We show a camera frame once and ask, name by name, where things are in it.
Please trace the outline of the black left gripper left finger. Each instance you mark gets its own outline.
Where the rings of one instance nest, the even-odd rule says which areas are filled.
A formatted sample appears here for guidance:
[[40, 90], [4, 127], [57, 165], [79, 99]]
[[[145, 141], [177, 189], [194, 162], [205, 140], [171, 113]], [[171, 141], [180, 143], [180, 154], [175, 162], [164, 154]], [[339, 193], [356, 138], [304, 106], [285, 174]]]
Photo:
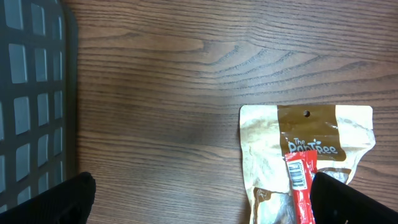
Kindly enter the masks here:
[[82, 172], [2, 213], [1, 224], [86, 224], [95, 193], [95, 179]]

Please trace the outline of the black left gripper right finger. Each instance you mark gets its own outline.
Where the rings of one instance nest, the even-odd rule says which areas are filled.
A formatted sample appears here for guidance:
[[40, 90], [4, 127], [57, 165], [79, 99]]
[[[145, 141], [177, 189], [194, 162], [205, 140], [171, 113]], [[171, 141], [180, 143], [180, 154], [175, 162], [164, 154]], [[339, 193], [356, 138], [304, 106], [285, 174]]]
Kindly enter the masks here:
[[310, 192], [316, 224], [397, 223], [397, 212], [350, 186], [316, 173]]

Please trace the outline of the red white stick packet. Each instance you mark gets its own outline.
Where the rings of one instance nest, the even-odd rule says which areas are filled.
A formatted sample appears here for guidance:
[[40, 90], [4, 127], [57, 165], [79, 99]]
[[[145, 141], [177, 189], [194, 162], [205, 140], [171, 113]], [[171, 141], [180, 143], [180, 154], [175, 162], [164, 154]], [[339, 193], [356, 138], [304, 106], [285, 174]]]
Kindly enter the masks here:
[[292, 186], [297, 223], [315, 224], [310, 192], [313, 178], [317, 173], [317, 152], [303, 151], [288, 153], [285, 155], [285, 162]]

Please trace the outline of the beige brown snack bag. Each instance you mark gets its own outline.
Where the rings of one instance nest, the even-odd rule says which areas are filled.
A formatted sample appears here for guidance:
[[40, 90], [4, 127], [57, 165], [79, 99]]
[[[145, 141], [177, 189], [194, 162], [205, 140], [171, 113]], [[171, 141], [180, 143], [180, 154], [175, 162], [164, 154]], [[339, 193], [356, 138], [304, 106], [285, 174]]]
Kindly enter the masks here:
[[296, 222], [286, 153], [316, 151], [318, 171], [348, 184], [376, 144], [370, 106], [244, 105], [239, 127], [251, 223]]

